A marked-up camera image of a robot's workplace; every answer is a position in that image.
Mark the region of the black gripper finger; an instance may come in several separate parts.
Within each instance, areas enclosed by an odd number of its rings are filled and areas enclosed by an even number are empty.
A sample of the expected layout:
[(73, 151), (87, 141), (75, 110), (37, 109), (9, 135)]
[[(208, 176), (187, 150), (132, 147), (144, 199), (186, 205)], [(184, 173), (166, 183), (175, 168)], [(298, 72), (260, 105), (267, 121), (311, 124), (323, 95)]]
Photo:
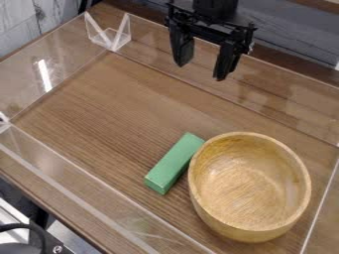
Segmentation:
[(235, 71), (242, 53), (235, 42), (224, 41), (220, 45), (220, 52), (214, 69), (214, 78), (222, 81)]
[(184, 66), (194, 57), (195, 39), (183, 27), (171, 25), (170, 42), (174, 61), (178, 66)]

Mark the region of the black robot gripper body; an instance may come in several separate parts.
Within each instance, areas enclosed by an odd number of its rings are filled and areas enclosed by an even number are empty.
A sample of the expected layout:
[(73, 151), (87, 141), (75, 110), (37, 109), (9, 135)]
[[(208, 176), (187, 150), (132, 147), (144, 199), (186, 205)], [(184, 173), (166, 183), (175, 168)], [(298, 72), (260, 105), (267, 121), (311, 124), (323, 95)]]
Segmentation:
[(239, 0), (168, 0), (166, 26), (175, 50), (198, 37), (214, 44), (230, 40), (236, 52), (254, 49), (256, 26), (238, 14)]

